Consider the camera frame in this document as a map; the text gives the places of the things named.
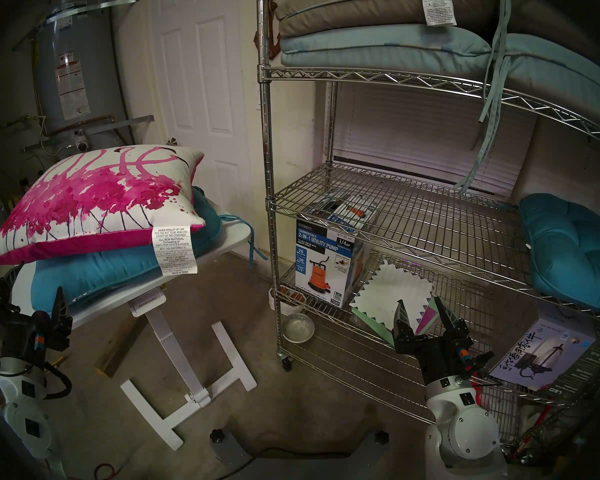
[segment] white folding table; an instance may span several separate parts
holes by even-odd
[[[209,202],[218,215],[226,214],[215,203]],[[216,240],[215,248],[196,258],[197,265],[208,263],[219,255],[235,249],[238,245],[248,241],[250,236],[251,229],[244,223],[222,222],[222,231]],[[24,265],[13,285],[11,302],[19,306],[20,311],[24,314],[34,312],[31,306],[31,285],[35,273],[35,263]],[[158,274],[149,280],[130,283],[113,290],[110,294],[101,297],[78,312],[69,313],[73,316],[73,328],[79,327],[125,303],[128,303],[134,316],[145,315],[148,318],[155,336],[189,387],[190,392],[185,395],[187,402],[171,415],[161,418],[151,404],[138,392],[131,380],[127,380],[120,387],[141,415],[174,451],[183,444],[183,441],[176,435],[173,428],[208,405],[213,398],[237,380],[242,382],[246,391],[256,387],[256,381],[220,321],[212,325],[213,332],[215,332],[215,336],[222,345],[233,368],[213,382],[208,389],[200,383],[161,311],[161,305],[166,301],[166,297],[160,286],[176,277],[179,277],[179,275],[163,276]]]

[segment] table leg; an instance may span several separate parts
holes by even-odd
[[[155,337],[158,338],[167,356],[178,370],[178,373],[189,387],[191,396],[200,405],[205,407],[211,402],[209,391],[200,383],[198,377],[191,368],[189,361],[182,352],[182,348],[176,337],[173,335],[171,328],[164,319],[163,312],[160,308],[154,308],[146,313],[146,317],[155,332]]]
[[[184,353],[182,353],[180,344],[178,344],[178,341],[173,335],[173,332],[167,324],[167,321],[164,319],[164,315],[160,309],[154,308],[147,312],[146,316],[153,327],[156,337],[162,344],[164,351],[171,359],[171,362],[173,362],[173,365],[178,370],[178,373],[180,373],[182,379],[187,383],[191,394],[185,395],[187,402],[183,406],[176,409],[176,411],[166,418],[161,418],[152,408],[151,404],[149,404],[140,394],[131,380],[127,380],[120,387],[144,419],[149,422],[149,425],[151,425],[169,447],[175,451],[184,443],[173,431],[175,427],[189,418],[193,413],[196,413],[202,409],[202,407],[209,404],[211,399],[216,398],[222,391],[227,389],[237,380],[242,382],[246,391],[250,391],[256,387],[256,381],[238,353],[238,350],[235,348],[231,338],[229,338],[222,322],[214,323],[212,328],[233,367],[218,380],[213,382],[207,390],[200,383],[200,380],[198,380],[198,377],[191,368],[189,361],[187,361]]]

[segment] pink paint splatter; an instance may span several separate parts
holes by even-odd
[[[101,218],[96,218],[100,225],[100,232],[104,228],[107,215],[121,214],[124,226],[125,215],[129,223],[135,222],[141,228],[151,227],[146,216],[133,218],[129,214],[132,207],[140,205],[142,214],[144,209],[158,209],[166,200],[180,194],[182,186],[165,175],[153,175],[146,170],[146,165],[167,163],[181,160],[176,155],[169,155],[163,159],[147,160],[147,156],[160,147],[154,147],[141,154],[136,161],[126,161],[125,156],[133,146],[116,149],[120,152],[118,164],[108,164],[93,168],[94,164],[107,152],[100,150],[99,155],[91,159],[83,167],[69,173],[85,157],[92,153],[83,153],[73,160],[71,165],[61,173],[39,179],[16,205],[15,209],[0,228],[0,238],[7,236],[8,232],[17,231],[26,227],[27,239],[44,231],[51,231],[51,223],[66,223],[70,227],[73,222],[75,235],[75,220],[83,222],[90,216],[95,218],[93,211],[97,208],[103,212]],[[135,167],[139,175],[131,173],[130,167]]]

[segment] window blinds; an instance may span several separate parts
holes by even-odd
[[[334,156],[456,183],[482,141],[478,98],[373,84],[340,83]],[[471,187],[509,198],[536,115],[502,107],[493,148]]]

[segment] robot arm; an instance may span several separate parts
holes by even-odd
[[[475,401],[471,374],[484,367],[493,352],[471,358],[473,341],[464,320],[439,297],[436,306],[445,331],[440,337],[414,335],[402,301],[395,312],[393,339],[400,354],[420,363],[427,408],[436,424],[427,428],[425,459],[430,479],[491,480],[506,477],[499,429],[490,412]]]
[[[12,280],[15,274],[17,269],[10,276]],[[40,401],[62,398],[71,392],[71,381],[47,363],[45,357],[47,348],[67,349],[73,320],[65,314],[67,308],[61,287],[57,290],[51,316],[43,311],[28,316],[9,302],[12,285],[0,279],[0,324],[5,329],[0,352],[0,389],[6,401],[4,419],[34,458],[47,460],[55,478],[65,478],[59,440],[49,417],[40,408]],[[64,383],[64,390],[47,392],[45,369]]]

